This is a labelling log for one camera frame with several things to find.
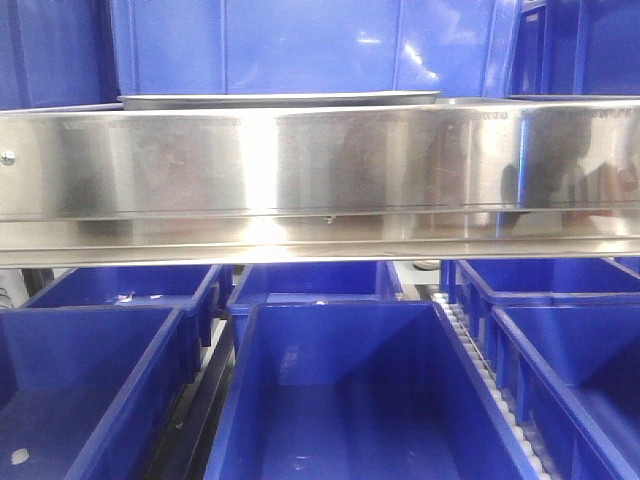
blue storage container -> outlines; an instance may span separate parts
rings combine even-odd
[[[496,382],[558,478],[640,475],[640,306],[496,308]]]
[[[640,93],[637,0],[525,1],[512,93]]]
[[[251,265],[242,272],[227,308],[236,351],[251,309],[263,303],[395,300],[402,292],[393,262],[310,262]]]
[[[78,268],[58,278],[23,308],[178,306],[197,323],[200,341],[208,346],[211,321],[231,294],[232,275],[231,265]]]
[[[112,0],[122,94],[504,96],[520,0]]]
[[[116,96],[107,2],[0,2],[0,110]]]
[[[469,316],[470,333],[484,343],[490,361],[495,345],[484,332],[484,321],[493,305],[640,301],[640,275],[608,259],[461,260],[457,269],[457,301]]]
[[[256,308],[205,479],[537,478],[443,315]]]
[[[0,478],[140,478],[188,381],[191,325],[167,308],[2,311]]]
[[[623,267],[640,272],[640,257],[617,257],[615,260]]]

metal tray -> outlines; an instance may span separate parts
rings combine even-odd
[[[438,91],[389,90],[352,93],[271,95],[124,95],[125,110],[191,110],[206,108],[304,108],[431,105]]]

shelf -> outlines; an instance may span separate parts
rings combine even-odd
[[[639,129],[635,99],[0,112],[0,265],[640,253]]]

screw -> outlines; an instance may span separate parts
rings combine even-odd
[[[0,162],[2,162],[2,164],[5,166],[10,167],[14,163],[16,163],[16,154],[11,150],[6,150],[0,155]]]

white debris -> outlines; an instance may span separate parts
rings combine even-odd
[[[29,460],[29,450],[26,448],[19,448],[11,454],[11,465],[20,465],[27,460]]]

